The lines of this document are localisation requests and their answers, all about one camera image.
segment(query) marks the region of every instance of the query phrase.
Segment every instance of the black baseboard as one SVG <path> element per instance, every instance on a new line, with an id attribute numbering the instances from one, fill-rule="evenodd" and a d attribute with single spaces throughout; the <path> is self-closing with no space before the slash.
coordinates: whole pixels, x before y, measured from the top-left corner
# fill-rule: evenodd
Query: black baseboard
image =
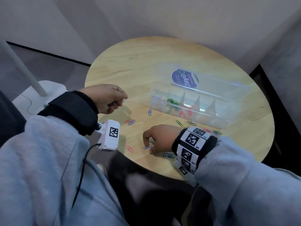
<path id="1" fill-rule="evenodd" d="M 274 168 L 288 169 L 300 176 L 299 144 L 301 135 L 261 65 L 258 65 L 250 75 L 255 77 L 258 74 L 266 89 L 275 123 L 274 142 L 270 152 L 262 162 Z"/>
<path id="2" fill-rule="evenodd" d="M 15 43 L 12 43 L 12 42 L 9 42 L 9 41 L 6 41 L 6 42 L 8 44 L 14 45 L 16 47 L 20 47 L 20 48 L 28 49 L 28 50 L 35 51 L 35 52 L 38 52 L 38 53 L 50 55 L 50 56 L 53 56 L 53 57 L 56 57 L 56 58 L 68 60 L 68 61 L 71 61 L 71 62 L 74 62 L 74 63 L 78 63 L 78 64 L 81 64 L 81 65 L 85 65 L 85 66 L 88 66 L 88 67 L 91 66 L 91 64 L 80 62 L 80 61 L 77 61 L 77 60 L 74 60 L 74 59 L 68 59 L 68 58 L 65 58 L 65 57 L 62 57 L 62 56 L 59 56 L 59 55 L 54 55 L 54 54 L 51 54 L 51 53 L 48 53 L 48 52 L 44 52 L 44 51 L 40 51 L 40 50 L 37 50 L 37 49 L 29 48 L 29 47 L 26 47 L 26 46 L 23 46 L 23 45 L 19 45 L 19 44 L 15 44 Z"/>

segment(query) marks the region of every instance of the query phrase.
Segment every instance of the clear plastic box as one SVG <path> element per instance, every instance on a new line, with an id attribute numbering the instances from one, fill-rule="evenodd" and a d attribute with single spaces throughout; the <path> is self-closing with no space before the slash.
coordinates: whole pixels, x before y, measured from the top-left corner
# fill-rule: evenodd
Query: clear plastic box
<path id="1" fill-rule="evenodd" d="M 159 64 L 155 76 L 158 81 L 150 91 L 151 109 L 215 128 L 224 128 L 234 121 L 232 102 L 245 97 L 250 90 L 242 84 L 172 64 Z"/>

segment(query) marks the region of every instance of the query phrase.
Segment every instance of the wooden tabletop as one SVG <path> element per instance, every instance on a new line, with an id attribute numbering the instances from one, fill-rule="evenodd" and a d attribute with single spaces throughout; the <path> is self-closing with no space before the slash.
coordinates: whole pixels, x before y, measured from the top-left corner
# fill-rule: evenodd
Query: wooden tabletop
<path id="1" fill-rule="evenodd" d="M 159 63 L 177 64 L 185 69 L 216 76 L 248 87 L 248 95 L 236 101 L 236 120 L 225 129 L 214 129 L 230 136 L 236 144 L 253 153 L 258 161 L 267 155 L 274 138 L 274 120 L 267 99 L 258 85 L 241 68 L 222 55 L 193 42 L 169 37 L 141 37 L 115 44 L 100 54 L 90 67 L 85 86 L 101 83 L 119 85 L 129 98 L 109 115 L 99 115 L 99 121 L 113 119 L 121 124 L 118 150 L 126 157 L 160 175 L 184 180 L 174 169 L 175 159 L 153 156 L 143 149 L 142 134 L 158 124 L 184 126 L 187 120 L 153 110 L 148 115 L 150 90 Z M 125 124 L 135 119 L 132 125 Z"/>

